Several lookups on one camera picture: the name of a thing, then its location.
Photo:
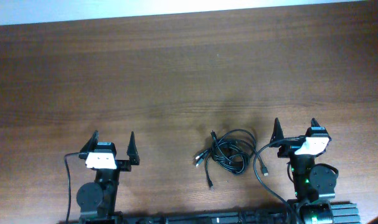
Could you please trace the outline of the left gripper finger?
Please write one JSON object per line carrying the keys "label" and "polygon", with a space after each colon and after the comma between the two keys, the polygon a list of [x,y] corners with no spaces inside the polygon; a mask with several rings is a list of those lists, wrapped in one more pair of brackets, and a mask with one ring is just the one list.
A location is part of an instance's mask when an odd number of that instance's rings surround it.
{"label": "left gripper finger", "polygon": [[87,141],[87,143],[84,145],[84,147],[82,147],[82,149],[80,150],[80,153],[89,153],[89,152],[93,152],[94,151],[94,148],[95,146],[97,145],[98,143],[98,137],[99,137],[99,132],[98,130],[95,130],[91,136],[91,138]]}
{"label": "left gripper finger", "polygon": [[135,134],[132,131],[130,136],[129,145],[127,148],[127,155],[129,157],[130,164],[133,166],[138,166],[140,164],[140,158],[138,155],[138,150],[135,143]]}

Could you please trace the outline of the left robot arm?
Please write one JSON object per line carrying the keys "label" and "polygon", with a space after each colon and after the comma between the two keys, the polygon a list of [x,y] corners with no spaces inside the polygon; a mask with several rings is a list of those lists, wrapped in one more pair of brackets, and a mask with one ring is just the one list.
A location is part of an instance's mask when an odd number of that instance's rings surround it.
{"label": "left robot arm", "polygon": [[98,131],[94,131],[78,153],[86,167],[96,172],[95,180],[83,184],[77,191],[79,223],[123,223],[123,214],[115,210],[115,204],[120,174],[140,164],[134,133],[127,147],[128,158],[119,160],[116,154],[115,144],[100,142]]}

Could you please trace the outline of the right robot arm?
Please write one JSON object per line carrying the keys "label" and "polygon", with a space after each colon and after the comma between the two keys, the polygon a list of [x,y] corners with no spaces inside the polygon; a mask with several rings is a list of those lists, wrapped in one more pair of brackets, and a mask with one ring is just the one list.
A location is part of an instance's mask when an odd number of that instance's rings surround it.
{"label": "right robot arm", "polygon": [[335,197],[339,171],[315,159],[326,152],[331,137],[326,128],[313,118],[304,135],[286,138],[278,118],[275,118],[270,140],[279,148],[277,156],[288,158],[296,198],[288,202],[290,223],[333,223],[330,200]]}

